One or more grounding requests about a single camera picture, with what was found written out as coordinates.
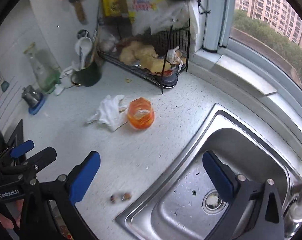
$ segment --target sink drain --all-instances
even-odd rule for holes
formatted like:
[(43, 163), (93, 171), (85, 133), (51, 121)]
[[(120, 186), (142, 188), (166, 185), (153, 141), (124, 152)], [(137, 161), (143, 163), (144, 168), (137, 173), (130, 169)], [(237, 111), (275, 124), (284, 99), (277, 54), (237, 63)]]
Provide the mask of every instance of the sink drain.
[(215, 189), (207, 193), (203, 199), (203, 210), (208, 214), (216, 214), (220, 212), (226, 203), (220, 198)]

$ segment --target blue gripper pad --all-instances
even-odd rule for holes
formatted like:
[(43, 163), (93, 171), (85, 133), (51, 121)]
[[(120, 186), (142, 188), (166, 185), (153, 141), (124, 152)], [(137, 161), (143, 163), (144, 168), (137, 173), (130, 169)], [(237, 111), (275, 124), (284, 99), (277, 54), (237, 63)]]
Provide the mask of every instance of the blue gripper pad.
[(25, 141), (24, 143), (20, 144), (17, 147), (14, 147), (11, 150), (10, 156), (12, 158), (19, 158), (20, 156), (24, 155), (28, 151), (31, 151), (34, 147), (34, 143), (31, 140)]
[(234, 198), (234, 188), (222, 171), (222, 167), (219, 166), (219, 164), (223, 164), (221, 162), (218, 164), (208, 151), (203, 154), (202, 163), (221, 199), (227, 203), (231, 203)]
[(86, 162), (78, 176), (75, 178), (69, 189), (69, 200), (72, 205), (80, 202), (87, 192), (95, 174), (100, 168), (101, 158), (98, 152), (93, 152), (91, 158)]

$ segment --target tree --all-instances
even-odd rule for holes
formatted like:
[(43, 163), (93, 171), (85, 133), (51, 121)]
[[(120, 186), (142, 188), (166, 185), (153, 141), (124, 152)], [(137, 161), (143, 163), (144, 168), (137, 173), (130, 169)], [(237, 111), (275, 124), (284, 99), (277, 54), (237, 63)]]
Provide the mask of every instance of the tree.
[(233, 16), (233, 27), (253, 36), (275, 50), (295, 67), (302, 82), (302, 49), (296, 43), (290, 42), (286, 36), (277, 33), (266, 22), (251, 19), (246, 15), (245, 11), (236, 9)]

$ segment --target white speckled countertop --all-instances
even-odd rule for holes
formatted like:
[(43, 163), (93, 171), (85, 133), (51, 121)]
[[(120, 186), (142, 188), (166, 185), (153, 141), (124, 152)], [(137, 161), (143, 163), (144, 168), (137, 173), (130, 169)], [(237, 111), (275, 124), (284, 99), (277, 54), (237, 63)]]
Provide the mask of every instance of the white speckled countertop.
[[(86, 118), (95, 113), (108, 94), (126, 95), (126, 104), (138, 97), (149, 99), (155, 111), (152, 126), (136, 131), (127, 123), (110, 132), (104, 125), (86, 125)], [(114, 218), (165, 171), (196, 133), (214, 103), (238, 116), (250, 112), (190, 73), (182, 73), (176, 87), (161, 95), (157, 86), (105, 63), (102, 78), (96, 85), (72, 87), (60, 96), (49, 95), (34, 116), (27, 113), (22, 101), (13, 114), (12, 125), (21, 118), (24, 120), (24, 140), (31, 139), (35, 144), (30, 155), (48, 146), (56, 149), (57, 160), (37, 175), (41, 182), (68, 174), (91, 150), (99, 152), (101, 167), (83, 201), (76, 206), (100, 240), (127, 240), (135, 238), (120, 228)], [(112, 204), (109, 198), (116, 192), (130, 192), (132, 198)]]

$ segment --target window frame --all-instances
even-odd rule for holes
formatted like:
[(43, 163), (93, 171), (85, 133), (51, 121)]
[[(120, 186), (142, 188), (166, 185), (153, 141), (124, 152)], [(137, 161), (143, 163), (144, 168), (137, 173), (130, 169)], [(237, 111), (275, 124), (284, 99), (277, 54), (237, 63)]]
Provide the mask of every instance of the window frame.
[[(227, 55), (259, 74), (278, 90), (279, 95), (302, 118), (302, 90), (297, 84), (280, 67), (273, 64), (263, 55), (230, 38), (235, 0), (208, 0), (207, 3), (210, 5), (208, 9), (211, 10), (211, 14), (213, 8), (218, 8), (219, 11), (215, 11), (214, 15), (209, 14), (206, 17), (206, 30), (202, 49), (218, 53), (219, 55)], [(288, 7), (289, 10), (292, 10), (292, 13), (295, 12), (289, 4)], [(213, 22), (214, 19), (219, 19), (219, 22), (223, 19), (220, 35), (217, 32), (218, 24)], [(212, 37), (215, 37), (218, 41), (209, 41)]]

